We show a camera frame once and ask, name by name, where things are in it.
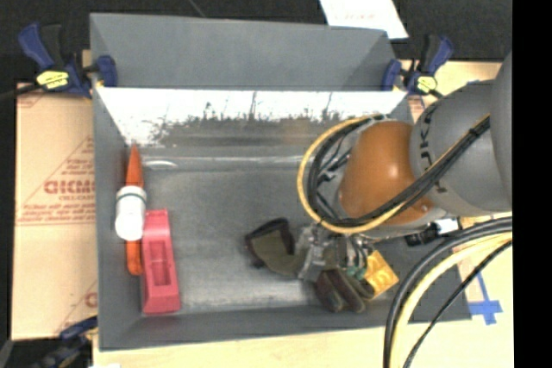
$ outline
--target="white paper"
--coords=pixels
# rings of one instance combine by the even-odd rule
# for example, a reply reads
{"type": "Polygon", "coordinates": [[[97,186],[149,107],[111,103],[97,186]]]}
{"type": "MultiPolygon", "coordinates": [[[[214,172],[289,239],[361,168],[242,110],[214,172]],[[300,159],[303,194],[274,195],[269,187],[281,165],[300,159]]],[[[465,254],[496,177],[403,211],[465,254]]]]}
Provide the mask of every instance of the white paper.
{"type": "Polygon", "coordinates": [[[408,38],[392,0],[320,0],[320,4],[330,26],[382,29],[389,40],[408,38]]]}

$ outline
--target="pink stapler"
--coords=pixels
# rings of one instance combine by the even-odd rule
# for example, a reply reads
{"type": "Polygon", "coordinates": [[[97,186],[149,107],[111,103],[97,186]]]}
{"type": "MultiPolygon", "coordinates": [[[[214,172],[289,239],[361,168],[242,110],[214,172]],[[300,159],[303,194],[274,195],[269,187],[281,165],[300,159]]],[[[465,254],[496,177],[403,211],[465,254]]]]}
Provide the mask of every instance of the pink stapler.
{"type": "Polygon", "coordinates": [[[180,309],[179,281],[166,209],[147,210],[141,239],[142,312],[163,315],[180,309]]]}

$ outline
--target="white bottle cap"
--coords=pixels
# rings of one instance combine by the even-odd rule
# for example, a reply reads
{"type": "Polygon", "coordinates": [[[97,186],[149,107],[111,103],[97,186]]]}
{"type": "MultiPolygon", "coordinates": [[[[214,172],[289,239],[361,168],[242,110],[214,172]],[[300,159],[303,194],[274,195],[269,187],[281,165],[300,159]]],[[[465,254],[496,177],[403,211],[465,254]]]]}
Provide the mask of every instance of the white bottle cap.
{"type": "Polygon", "coordinates": [[[115,231],[123,240],[140,240],[146,219],[146,191],[127,185],[116,195],[115,231]]]}

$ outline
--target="orange dome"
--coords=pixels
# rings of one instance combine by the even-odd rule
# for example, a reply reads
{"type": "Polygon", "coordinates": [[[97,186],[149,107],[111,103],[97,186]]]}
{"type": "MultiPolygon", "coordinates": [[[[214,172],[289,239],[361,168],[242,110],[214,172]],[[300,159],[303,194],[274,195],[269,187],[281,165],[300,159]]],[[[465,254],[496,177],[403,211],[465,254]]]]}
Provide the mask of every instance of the orange dome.
{"type": "MultiPolygon", "coordinates": [[[[411,131],[407,122],[385,121],[361,133],[339,187],[339,201],[349,216],[359,217],[377,209],[415,181],[409,160],[411,131]]],[[[416,221],[432,206],[422,197],[387,224],[416,221]]]]}

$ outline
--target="yellow cable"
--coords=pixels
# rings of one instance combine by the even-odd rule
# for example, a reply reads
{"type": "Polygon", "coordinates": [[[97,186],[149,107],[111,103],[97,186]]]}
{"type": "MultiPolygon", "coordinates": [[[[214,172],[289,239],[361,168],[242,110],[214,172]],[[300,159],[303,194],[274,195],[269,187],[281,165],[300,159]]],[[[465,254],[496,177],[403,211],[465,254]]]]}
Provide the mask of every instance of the yellow cable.
{"type": "Polygon", "coordinates": [[[438,265],[433,267],[423,279],[416,285],[408,300],[405,302],[399,317],[397,319],[397,326],[395,327],[395,333],[392,338],[391,351],[390,351],[390,367],[402,368],[401,365],[401,332],[408,325],[408,321],[412,316],[412,312],[416,308],[418,302],[425,294],[427,289],[450,267],[458,264],[466,257],[483,251],[492,251],[499,246],[505,244],[508,240],[511,240],[512,233],[495,234],[491,237],[477,239],[469,241],[466,244],[466,248],[462,248],[460,251],[455,252],[441,261],[438,265]]]}
{"type": "MultiPolygon", "coordinates": [[[[485,118],[487,118],[489,114],[483,115],[483,117],[477,121],[477,123],[474,126],[477,126],[480,122],[482,122],[485,118]]],[[[373,117],[373,115],[364,115],[361,117],[351,118],[349,120],[346,120],[345,122],[341,122],[336,124],[335,126],[332,126],[331,128],[327,129],[325,132],[323,132],[314,142],[309,146],[309,148],[304,153],[303,158],[301,159],[301,163],[299,164],[298,168],[298,174],[297,174],[297,193],[299,197],[299,201],[301,202],[301,205],[303,206],[303,209],[307,214],[317,223],[320,224],[322,227],[328,229],[331,232],[337,233],[337,234],[358,234],[362,232],[366,232],[367,230],[370,230],[372,228],[376,228],[379,225],[383,224],[385,221],[387,221],[390,218],[393,218],[394,215],[402,209],[402,207],[407,204],[407,201],[403,201],[402,203],[398,204],[396,207],[394,207],[391,210],[388,210],[384,214],[377,216],[371,220],[368,220],[364,224],[361,224],[359,226],[355,227],[342,227],[337,226],[335,224],[332,224],[331,222],[325,221],[309,204],[309,200],[307,196],[305,195],[305,189],[304,189],[304,171],[306,169],[306,166],[309,162],[309,159],[311,158],[311,155],[328,139],[331,135],[335,134],[342,128],[345,128],[346,126],[350,126],[353,124],[356,124],[357,122],[363,122],[365,120],[368,120],[369,118],[373,117]]],[[[434,161],[430,167],[428,167],[423,175],[426,173],[429,173],[434,167],[436,167],[437,164],[440,163],[441,159],[447,155],[453,148],[456,147],[458,143],[462,141],[464,138],[462,136],[460,139],[456,141],[456,143],[449,147],[446,152],[444,152],[437,161],[434,161]]]]}

